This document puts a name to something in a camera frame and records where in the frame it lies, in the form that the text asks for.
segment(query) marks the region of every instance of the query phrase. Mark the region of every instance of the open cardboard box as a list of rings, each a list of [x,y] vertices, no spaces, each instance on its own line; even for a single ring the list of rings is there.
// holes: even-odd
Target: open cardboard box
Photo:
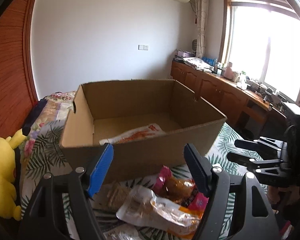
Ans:
[[[105,183],[185,164],[183,147],[193,143],[207,154],[226,116],[175,80],[130,80],[80,85],[66,120],[60,147],[73,169],[85,166],[101,139],[158,124],[165,135],[114,144]]]

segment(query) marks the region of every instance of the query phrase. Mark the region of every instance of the white wall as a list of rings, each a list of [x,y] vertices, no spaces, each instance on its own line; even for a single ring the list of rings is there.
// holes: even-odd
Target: white wall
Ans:
[[[173,0],[36,0],[31,50],[39,98],[80,83],[167,78],[191,50],[195,13]],[[149,45],[149,51],[138,45]]]
[[[206,27],[206,47],[208,58],[218,58],[223,25],[223,0],[209,0]]]

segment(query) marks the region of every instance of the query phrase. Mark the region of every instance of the bed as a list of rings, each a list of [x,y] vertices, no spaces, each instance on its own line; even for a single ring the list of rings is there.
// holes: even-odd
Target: bed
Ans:
[[[64,158],[59,148],[59,139],[65,124],[68,111],[73,109],[72,100],[75,92],[55,93],[45,97],[47,104],[39,117],[31,126],[31,131],[27,140],[20,145],[21,152],[21,177],[20,177],[20,198],[22,214],[24,214],[31,195],[41,177],[46,172],[51,172],[54,176],[68,174],[71,167]],[[220,130],[213,146],[207,154],[207,158],[212,164],[219,163],[228,173],[243,175],[247,170],[236,163],[229,162],[226,154],[229,151],[236,151],[246,154],[255,159],[261,160],[256,153],[248,150],[238,149],[234,146],[234,141],[241,138],[228,124],[224,124]],[[177,178],[189,178],[191,174],[186,165],[177,166],[171,169]],[[133,187],[136,184],[151,187],[156,180],[156,176],[136,178],[131,181],[121,182],[123,186]],[[100,223],[103,232],[107,232],[122,224],[117,219],[114,212],[105,212],[99,207],[98,197],[91,202],[97,221]],[[234,206],[234,194],[229,194],[228,207],[224,218],[224,224],[220,238],[225,238],[230,228],[231,217]],[[64,212],[70,236],[79,239],[75,224],[72,218],[69,196],[63,194]],[[175,240],[175,237],[154,228],[138,228],[139,235],[143,240]]]

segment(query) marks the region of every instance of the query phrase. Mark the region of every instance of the cable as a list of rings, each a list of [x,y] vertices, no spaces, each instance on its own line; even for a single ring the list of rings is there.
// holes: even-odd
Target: cable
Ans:
[[[190,5],[191,5],[191,8],[192,8],[193,12],[194,12],[194,13],[197,13],[197,12],[193,9],[192,2],[190,2]]]

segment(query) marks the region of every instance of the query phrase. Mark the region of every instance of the bottle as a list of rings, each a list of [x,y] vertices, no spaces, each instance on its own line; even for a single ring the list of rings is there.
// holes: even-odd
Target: bottle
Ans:
[[[225,70],[224,77],[227,78],[227,79],[232,79],[233,78],[233,71],[232,71],[232,63],[231,62],[228,62],[228,65],[227,65],[226,70]]]

